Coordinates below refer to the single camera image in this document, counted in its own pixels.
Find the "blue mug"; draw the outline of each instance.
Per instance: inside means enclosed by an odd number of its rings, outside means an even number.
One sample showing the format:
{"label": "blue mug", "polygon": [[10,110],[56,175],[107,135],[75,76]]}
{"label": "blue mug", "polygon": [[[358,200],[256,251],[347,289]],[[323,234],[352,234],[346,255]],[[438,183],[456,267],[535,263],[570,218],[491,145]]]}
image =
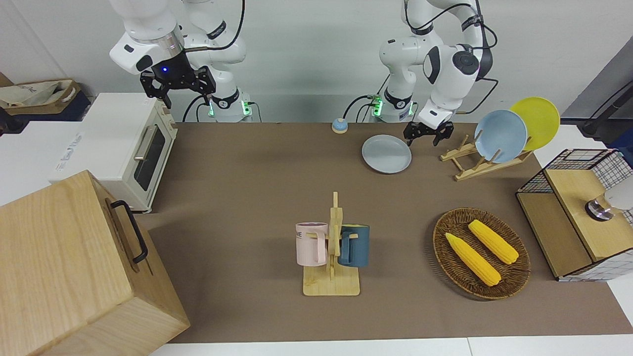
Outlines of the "blue mug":
{"label": "blue mug", "polygon": [[343,224],[339,265],[365,267],[369,264],[369,226]]}

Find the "woven tray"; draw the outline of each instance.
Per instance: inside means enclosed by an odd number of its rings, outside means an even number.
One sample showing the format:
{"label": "woven tray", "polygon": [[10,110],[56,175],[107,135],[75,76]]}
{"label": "woven tray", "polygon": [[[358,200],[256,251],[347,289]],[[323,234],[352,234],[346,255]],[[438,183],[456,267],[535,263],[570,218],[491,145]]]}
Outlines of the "woven tray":
{"label": "woven tray", "polygon": [[[470,232],[468,224],[475,219],[488,225],[516,249],[518,259],[515,263],[504,264]],[[444,235],[446,232],[463,239],[482,255],[499,271],[501,282],[493,287],[486,286],[453,251]],[[513,296],[523,289],[530,278],[530,258],[521,238],[501,219],[483,210],[459,208],[445,213],[433,230],[433,249],[446,275],[461,289],[483,299],[496,300]]]}

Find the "white wall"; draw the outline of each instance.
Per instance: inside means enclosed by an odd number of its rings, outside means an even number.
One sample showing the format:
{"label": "white wall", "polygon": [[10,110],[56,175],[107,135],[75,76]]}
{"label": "white wall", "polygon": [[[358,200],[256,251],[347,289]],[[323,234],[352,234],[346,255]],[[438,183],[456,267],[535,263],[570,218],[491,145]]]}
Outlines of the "white wall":
{"label": "white wall", "polygon": [[[241,2],[218,2],[235,28]],[[387,70],[378,57],[380,44],[409,34],[399,4],[248,0],[243,37],[249,51],[235,66],[235,76],[260,102],[267,121],[332,120],[351,98],[373,93],[382,83]],[[563,112],[633,33],[629,0],[481,0],[481,6],[486,24],[499,35],[489,76],[501,83],[467,120],[535,95],[549,98]],[[180,1],[172,0],[172,8],[184,30],[190,30]],[[436,30],[447,43],[461,41],[459,24],[450,15],[436,21]],[[122,21],[107,0],[3,0],[0,72],[15,82],[67,75],[93,93],[138,92],[137,77],[108,57],[122,32]],[[463,108],[479,102],[488,85],[477,84]],[[419,80],[414,98],[425,101],[429,92],[426,81]],[[170,96],[175,115],[194,97],[188,92]]]}

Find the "brown tablecloth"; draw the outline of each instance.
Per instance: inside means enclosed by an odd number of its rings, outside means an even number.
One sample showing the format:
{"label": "brown tablecloth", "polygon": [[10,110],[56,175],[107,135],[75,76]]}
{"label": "brown tablecloth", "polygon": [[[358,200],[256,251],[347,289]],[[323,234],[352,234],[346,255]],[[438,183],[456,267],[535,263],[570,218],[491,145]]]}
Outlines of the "brown tablecloth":
{"label": "brown tablecloth", "polygon": [[[352,124],[337,135],[329,124],[180,125],[154,212],[138,217],[191,320],[173,342],[633,331],[606,283],[554,280],[514,195],[539,170],[536,159],[455,182],[455,166],[437,156],[472,134],[463,124],[438,147],[416,140],[399,174],[368,168],[363,142],[402,137],[403,128]],[[360,296],[303,296],[294,224],[328,221],[333,191],[345,222],[371,226],[370,265],[360,269]],[[518,295],[475,301],[438,269],[432,230],[457,207],[487,210],[523,238],[532,277]]]}

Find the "oven handle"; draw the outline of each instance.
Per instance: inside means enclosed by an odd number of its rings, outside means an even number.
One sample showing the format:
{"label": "oven handle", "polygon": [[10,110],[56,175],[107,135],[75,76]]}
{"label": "oven handle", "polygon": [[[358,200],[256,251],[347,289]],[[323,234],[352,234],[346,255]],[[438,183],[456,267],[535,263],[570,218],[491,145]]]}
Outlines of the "oven handle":
{"label": "oven handle", "polygon": [[141,145],[139,145],[139,149],[134,154],[135,161],[144,161],[147,159],[147,154],[149,153],[149,148],[154,141],[154,137],[156,137],[156,133],[158,132],[158,125],[148,126],[145,129],[145,133],[143,134],[143,140],[141,141]]}
{"label": "oven handle", "polygon": [[112,209],[124,207],[125,211],[127,212],[127,216],[130,217],[130,222],[132,223],[132,227],[134,228],[136,237],[139,239],[139,245],[141,246],[141,254],[132,259],[132,262],[138,264],[140,261],[143,261],[147,257],[147,245],[145,245],[145,240],[143,239],[141,230],[139,229],[138,224],[136,224],[136,219],[134,219],[134,216],[132,215],[132,209],[130,209],[130,206],[127,205],[127,203],[123,200],[117,200],[114,203],[111,203],[110,207]]}

